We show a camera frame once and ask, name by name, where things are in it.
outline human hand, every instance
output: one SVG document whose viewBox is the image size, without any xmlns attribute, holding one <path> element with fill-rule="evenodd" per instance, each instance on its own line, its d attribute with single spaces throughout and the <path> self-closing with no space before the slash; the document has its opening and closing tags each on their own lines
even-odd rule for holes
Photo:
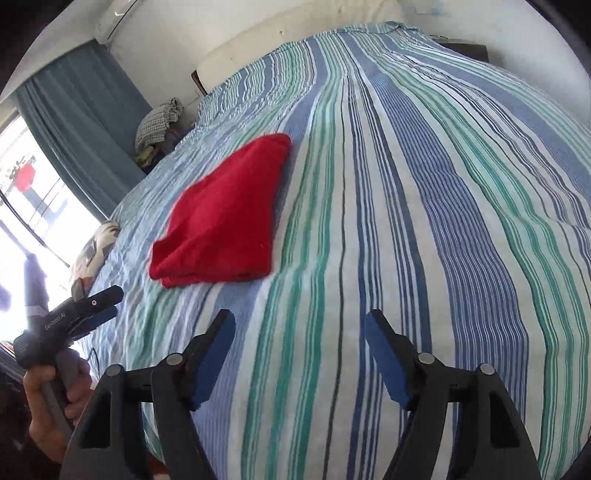
<svg viewBox="0 0 591 480">
<path fill-rule="evenodd" d="M 92 395 L 90 366 L 83 359 L 79 359 L 78 366 L 78 379 L 68 389 L 67 397 L 70 404 L 64 411 L 66 417 L 72 420 L 74 425 L 78 425 L 80 416 Z M 67 441 L 57 427 L 41 393 L 41 385 L 50 382 L 55 376 L 56 369 L 54 367 L 37 365 L 25 375 L 24 387 L 32 417 L 29 436 L 45 455 L 54 462 L 61 463 L 66 454 Z"/>
</svg>

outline blue curtain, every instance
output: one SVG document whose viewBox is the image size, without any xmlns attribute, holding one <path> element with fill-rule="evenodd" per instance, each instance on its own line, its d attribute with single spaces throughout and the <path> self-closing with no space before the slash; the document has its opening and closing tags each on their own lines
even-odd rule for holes
<svg viewBox="0 0 591 480">
<path fill-rule="evenodd" d="M 58 175 L 99 220 L 145 177 L 134 141 L 150 105 L 96 41 L 40 70 L 15 98 Z"/>
</svg>

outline cream headboard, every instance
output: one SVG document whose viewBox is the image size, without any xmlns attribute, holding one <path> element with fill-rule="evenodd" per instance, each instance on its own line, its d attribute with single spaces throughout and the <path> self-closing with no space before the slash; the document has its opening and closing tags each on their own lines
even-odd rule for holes
<svg viewBox="0 0 591 480">
<path fill-rule="evenodd" d="M 397 0 L 314 0 L 238 34 L 213 50 L 198 65 L 207 92 L 249 63 L 288 41 L 355 23 L 404 22 Z"/>
</svg>

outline air conditioner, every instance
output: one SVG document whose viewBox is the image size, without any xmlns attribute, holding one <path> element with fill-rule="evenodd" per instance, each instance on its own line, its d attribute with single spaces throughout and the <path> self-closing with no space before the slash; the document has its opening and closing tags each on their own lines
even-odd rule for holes
<svg viewBox="0 0 591 480">
<path fill-rule="evenodd" d="M 99 24 L 95 29 L 95 38 L 98 43 L 109 43 L 115 33 L 115 29 L 119 26 L 121 21 L 129 14 L 130 10 L 135 4 L 140 3 L 141 0 L 115 0 L 100 18 Z"/>
</svg>

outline bedsheet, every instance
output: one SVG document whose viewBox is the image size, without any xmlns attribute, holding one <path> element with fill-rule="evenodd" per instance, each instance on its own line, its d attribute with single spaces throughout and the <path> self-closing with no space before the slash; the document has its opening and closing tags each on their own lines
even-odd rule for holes
<svg viewBox="0 0 591 480">
<path fill-rule="evenodd" d="M 150 246 L 181 192 L 272 132 L 293 141 L 272 274 L 151 281 Z M 558 478 L 591 426 L 590 139 L 540 91 L 401 24 L 284 44 L 208 95 L 113 213 L 122 230 L 94 291 L 119 284 L 125 298 L 83 341 L 93 372 L 154 365 L 230 309 L 235 341 L 193 414 L 218 478 L 378 479 L 406 421 L 363 339 L 380 308 L 418 351 L 494 365 L 543 478 Z M 450 406 L 433 478 L 454 418 Z"/>
</svg>

